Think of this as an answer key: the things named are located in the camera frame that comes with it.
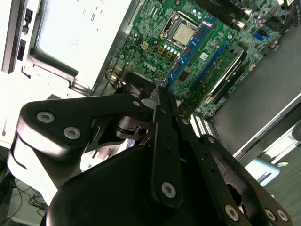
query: capacitor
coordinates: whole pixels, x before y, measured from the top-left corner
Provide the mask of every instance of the capacitor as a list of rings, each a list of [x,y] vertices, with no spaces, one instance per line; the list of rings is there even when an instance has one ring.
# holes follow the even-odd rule
[[[258,14],[258,12],[256,12],[256,11],[255,11],[255,12],[253,12],[253,17],[254,17],[255,19],[257,19],[257,18],[258,18],[258,15],[259,15],[259,14]]]

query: hole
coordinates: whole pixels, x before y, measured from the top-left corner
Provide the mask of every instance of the hole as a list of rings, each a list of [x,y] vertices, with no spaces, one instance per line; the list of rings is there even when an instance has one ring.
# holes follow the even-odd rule
[[[74,131],[74,130],[69,130],[68,133],[73,136],[76,135],[76,131]]]
[[[20,60],[20,61],[23,60],[23,56],[24,56],[24,52],[25,52],[25,46],[26,46],[26,41],[21,39],[19,52],[18,52],[18,56],[17,56],[17,59]]]
[[[227,187],[228,187],[228,189],[229,189],[229,191],[230,191],[230,193],[231,193],[231,195],[232,195],[232,197],[234,199],[235,204],[237,206],[240,206],[242,204],[242,202],[243,202],[243,199],[242,199],[239,191],[232,184],[227,184]]]
[[[171,192],[172,192],[172,189],[171,189],[170,186],[165,186],[165,189],[166,189],[166,191],[167,191],[168,193],[171,193]]]
[[[235,212],[234,212],[233,210],[229,210],[229,212],[230,212],[230,214],[231,214],[232,216],[235,215]]]
[[[49,120],[49,119],[50,119],[50,116],[47,115],[47,114],[44,114],[44,115],[42,115],[42,118],[43,118],[43,119],[46,119],[46,120]]]
[[[141,129],[138,131],[138,135],[140,135],[140,136],[143,136],[143,135],[145,135],[145,134],[147,134],[147,133],[148,133],[147,128],[141,128]]]

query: gray panel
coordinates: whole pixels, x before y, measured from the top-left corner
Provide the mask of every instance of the gray panel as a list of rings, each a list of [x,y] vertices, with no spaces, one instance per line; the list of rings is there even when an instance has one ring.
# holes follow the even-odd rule
[[[280,48],[258,63],[213,118],[231,153],[301,92],[301,28],[283,36]]]

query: metal screw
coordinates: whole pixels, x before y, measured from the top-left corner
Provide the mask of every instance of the metal screw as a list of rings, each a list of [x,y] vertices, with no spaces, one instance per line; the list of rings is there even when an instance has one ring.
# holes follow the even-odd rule
[[[269,209],[265,209],[265,213],[268,215],[268,217],[269,217],[272,221],[276,221],[276,217],[275,217],[275,215],[272,213],[272,211],[270,211]]]
[[[70,126],[64,129],[64,135],[71,140],[76,140],[80,138],[80,130]]]
[[[188,120],[187,120],[187,119],[182,119],[182,122],[184,122],[184,124],[186,124],[186,125],[188,125],[188,124],[189,124],[189,122],[188,122]]]
[[[210,143],[214,144],[215,140],[212,137],[208,137],[208,140],[210,141]]]
[[[161,189],[168,198],[174,198],[176,195],[174,186],[168,182],[164,182],[161,186]]]
[[[39,112],[37,114],[37,119],[44,123],[50,123],[54,121],[55,117],[50,112]]]
[[[236,212],[236,210],[231,206],[231,205],[226,205],[225,206],[225,211],[227,213],[227,215],[234,221],[238,221],[239,220],[239,215]]]
[[[135,100],[133,101],[133,104],[136,105],[137,107],[140,106],[140,103],[138,101],[135,101]]]
[[[287,161],[282,161],[277,164],[277,167],[279,168],[279,167],[283,167],[283,166],[287,166],[287,165],[288,165]]]
[[[279,214],[279,216],[281,217],[281,219],[283,219],[284,221],[288,221],[287,216],[285,215],[284,212],[282,212],[281,210],[277,210],[277,213]]]

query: blue ram module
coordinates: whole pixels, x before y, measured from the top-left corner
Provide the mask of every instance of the blue ram module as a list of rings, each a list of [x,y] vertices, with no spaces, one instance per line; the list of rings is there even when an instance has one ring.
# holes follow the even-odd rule
[[[198,48],[206,39],[207,35],[213,29],[216,21],[217,19],[215,17],[206,18],[202,21],[200,26],[194,32],[190,41],[183,49],[180,56],[177,58],[171,70],[167,73],[167,76],[161,83],[161,86],[165,87],[167,90],[171,90],[173,84],[181,75],[188,62],[192,59],[193,55],[196,53]]]
[[[224,43],[222,44],[222,46],[216,51],[216,53],[213,55],[213,57],[210,59],[210,61],[206,64],[206,66],[204,67],[204,69],[202,70],[202,72],[199,74],[199,76],[197,77],[197,79],[193,82],[193,84],[190,86],[189,91],[193,92],[197,85],[199,84],[199,82],[202,80],[202,78],[204,77],[204,75],[206,74],[206,72],[209,70],[209,68],[211,67],[211,65],[216,61],[217,57],[223,53],[223,51],[226,49],[227,44]]]

